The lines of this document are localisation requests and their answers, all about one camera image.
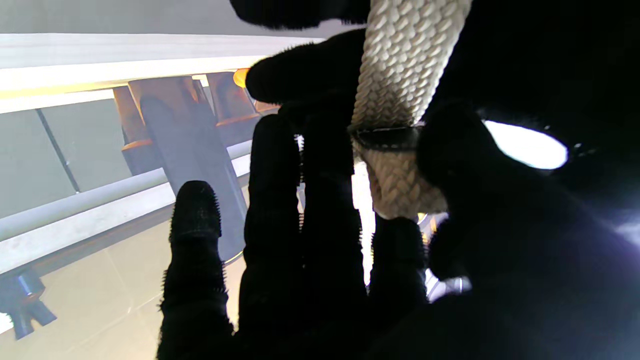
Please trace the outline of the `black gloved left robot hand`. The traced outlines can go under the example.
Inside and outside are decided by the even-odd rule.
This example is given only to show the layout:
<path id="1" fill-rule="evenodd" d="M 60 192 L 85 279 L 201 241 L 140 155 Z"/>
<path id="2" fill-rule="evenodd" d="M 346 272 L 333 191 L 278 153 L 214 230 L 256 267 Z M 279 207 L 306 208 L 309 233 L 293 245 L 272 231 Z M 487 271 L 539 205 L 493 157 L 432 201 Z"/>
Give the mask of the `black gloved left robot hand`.
<path id="1" fill-rule="evenodd" d="M 260 60 L 247 90 L 292 120 L 350 120 L 364 41 L 359 28 Z M 558 139 L 553 179 L 616 226 L 639 221 L 637 0 L 473 0 L 430 105 L 452 100 Z"/>

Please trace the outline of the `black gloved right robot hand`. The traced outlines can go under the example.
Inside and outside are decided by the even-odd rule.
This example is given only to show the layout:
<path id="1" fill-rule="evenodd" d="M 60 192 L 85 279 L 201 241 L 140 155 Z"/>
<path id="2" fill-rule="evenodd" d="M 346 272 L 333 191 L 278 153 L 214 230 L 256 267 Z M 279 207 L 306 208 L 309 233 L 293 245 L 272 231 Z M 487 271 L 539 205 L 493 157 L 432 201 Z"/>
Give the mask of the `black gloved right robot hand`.
<path id="1" fill-rule="evenodd" d="M 637 360 L 639 248 L 497 146 L 476 112 L 427 117 L 418 166 L 448 216 L 376 221 L 364 283 L 347 120 L 254 128 L 238 330 L 212 187 L 176 196 L 159 360 Z"/>

